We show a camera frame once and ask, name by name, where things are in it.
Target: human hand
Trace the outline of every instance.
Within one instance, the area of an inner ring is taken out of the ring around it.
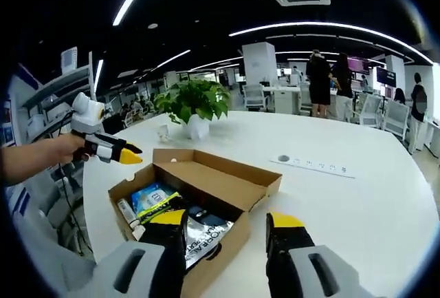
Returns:
[[[52,143],[56,162],[67,164],[74,159],[74,152],[84,147],[85,140],[73,134],[63,134],[54,138]]]

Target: shelf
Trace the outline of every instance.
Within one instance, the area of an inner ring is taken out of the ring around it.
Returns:
[[[41,102],[48,96],[59,92],[63,88],[69,87],[78,81],[88,79],[89,73],[89,66],[86,65],[55,78],[37,90],[35,95],[22,104],[22,107],[26,107],[28,109],[34,107],[37,105],[37,103]]]
[[[41,131],[39,131],[37,134],[35,134],[34,136],[30,136],[27,139],[27,143],[32,143],[46,134],[53,133],[57,129],[60,129],[60,127],[62,126],[61,124],[63,124],[64,126],[71,122],[72,116],[69,116],[69,118],[64,118],[64,117],[65,115],[44,126],[44,128]]]
[[[55,108],[57,105],[60,105],[63,102],[71,104],[73,102],[73,100],[75,99],[76,95],[78,95],[81,92],[87,94],[87,91],[89,92],[88,94],[90,94],[90,86],[89,86],[88,82],[87,82],[86,86],[82,86],[82,87],[76,88],[76,89],[74,89],[74,90],[72,90],[72,91],[62,95],[61,97],[58,97],[56,100],[54,100],[54,102],[49,107],[45,107],[44,110],[46,112],[48,112],[48,111],[50,111],[51,109]]]

